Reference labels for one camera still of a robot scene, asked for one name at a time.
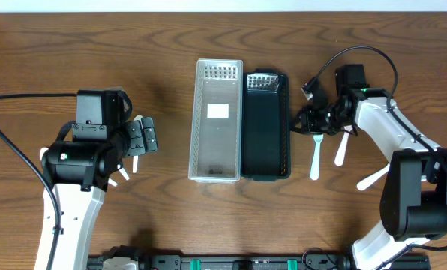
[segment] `white sticker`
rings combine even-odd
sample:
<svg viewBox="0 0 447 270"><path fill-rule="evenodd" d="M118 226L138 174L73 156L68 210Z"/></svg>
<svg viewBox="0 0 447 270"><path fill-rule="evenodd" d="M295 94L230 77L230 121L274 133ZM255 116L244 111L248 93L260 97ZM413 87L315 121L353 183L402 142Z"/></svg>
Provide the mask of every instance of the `white sticker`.
<svg viewBox="0 0 447 270"><path fill-rule="evenodd" d="M228 103L208 103L207 118L228 119L229 104Z"/></svg>

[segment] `wooden table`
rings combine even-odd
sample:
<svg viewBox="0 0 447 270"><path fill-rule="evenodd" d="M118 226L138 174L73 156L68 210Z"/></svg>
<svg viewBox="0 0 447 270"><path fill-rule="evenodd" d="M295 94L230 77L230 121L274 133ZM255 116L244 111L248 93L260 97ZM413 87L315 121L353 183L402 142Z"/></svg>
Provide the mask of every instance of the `wooden table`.
<svg viewBox="0 0 447 270"><path fill-rule="evenodd" d="M388 53L400 74L395 99L427 137L447 147L447 13L77 13L0 14L0 94L77 92L123 86L133 114L152 116L159 151L110 188L91 254L114 245L184 254L302 254L343 250L379 220L384 181L356 183L386 165L370 137L322 143L319 181L309 170L314 142L292 134L292 175L275 183L188 180L196 61L242 59L244 69L288 74L292 115L307 103L300 86L337 51L357 44ZM322 81L336 99L332 70L365 63L372 86L392 86L372 52L340 57ZM35 162L59 128L75 119L75 98L0 101L1 129ZM130 168L131 160L125 160ZM43 187L0 140L0 269L33 269L41 236ZM447 236L433 245L444 245ZM446 253L429 253L447 269Z"/></svg>

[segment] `black cable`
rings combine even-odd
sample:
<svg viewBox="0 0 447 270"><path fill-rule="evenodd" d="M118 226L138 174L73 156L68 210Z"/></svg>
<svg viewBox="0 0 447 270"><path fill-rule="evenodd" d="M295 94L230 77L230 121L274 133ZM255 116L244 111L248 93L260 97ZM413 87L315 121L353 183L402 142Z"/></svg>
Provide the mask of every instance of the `black cable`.
<svg viewBox="0 0 447 270"><path fill-rule="evenodd" d="M65 94L2 94L0 95L1 99L7 99L7 98L57 98L57 97L76 97L77 94L71 94L71 93L65 93ZM49 253L49 261L47 263L47 270L52 269L53 265L53 258L55 257L56 248L57 248L57 242L59 241L59 236L62 231L61 228L61 216L60 216L60 206L57 202L55 194L52 192L52 189L47 184L47 182L44 179L44 176L41 174L41 172L37 169L37 167L29 160L29 158L23 154L22 151L12 142L10 141L7 136L0 130L0 139L4 141L10 147L20 158L23 159L23 161L30 167L30 169L37 175L37 177L40 179L40 182L42 182L42 185L45 187L46 192L49 194L50 200L52 201L53 209L55 211L55 227L53 228L53 240L52 240L52 247L50 248Z"/></svg>
<svg viewBox="0 0 447 270"><path fill-rule="evenodd" d="M63 142L65 140L65 137L67 136L67 134L71 131L72 126L77 123L77 121L72 120L72 121L68 121L67 124L64 124L61 128L60 131L58 132L57 135L57 139L55 139L56 142Z"/></svg>
<svg viewBox="0 0 447 270"><path fill-rule="evenodd" d="M344 132L344 133L347 133L349 135L355 136L355 134L352 131L348 131L348 130L344 130L344 129L341 129L341 130L337 131L337 133L340 133L340 132Z"/></svg>
<svg viewBox="0 0 447 270"><path fill-rule="evenodd" d="M392 90L390 95L387 97L387 108L388 111L390 112L390 114L392 115L392 117L395 119L395 121L406 131L409 133L409 135L411 137L413 137L413 139L417 142L420 143L422 146L424 146L429 154L432 156L432 158L434 158L436 160L436 162L439 163L440 167L442 168L442 170L445 172L446 176L447 176L447 164L446 162L442 159L442 157L440 157L432 147L430 147L424 140L422 140L422 135L421 134L415 134L413 132L413 130L411 130L409 127L407 127L407 125L398 117L398 115L394 112L394 107L390 105L390 101L392 100L395 90L397 89L397 84L398 84L398 72L397 72L397 68L394 65L394 62L381 50L374 48L372 46L353 46L347 49L344 49L342 51L340 51L339 53L337 53L336 55L334 55L329 61L327 61L327 63L320 69L319 73L310 81L308 88L310 88L312 86L312 84L314 84L315 81L317 81L317 79L320 77L320 74L322 74L322 72L330 65L330 63L332 63L338 56L341 56L344 53L347 53L351 50L357 50L357 49L363 49L363 50L372 50L378 54L380 54L381 56L383 56L383 58L385 58L387 60L387 62L390 64L391 69L394 71L394 85L392 86ZM401 250L399 253L397 253L395 256L393 256L391 259L385 261L382 263L382 265L377 269L382 269L385 266L387 266L389 263L394 262L398 257L404 255L407 251L411 251L412 248L421 248L427 251L447 251L447 245L443 246L443 247L431 247L431 246L427 246L427 245L423 245L423 244L408 244L403 250Z"/></svg>

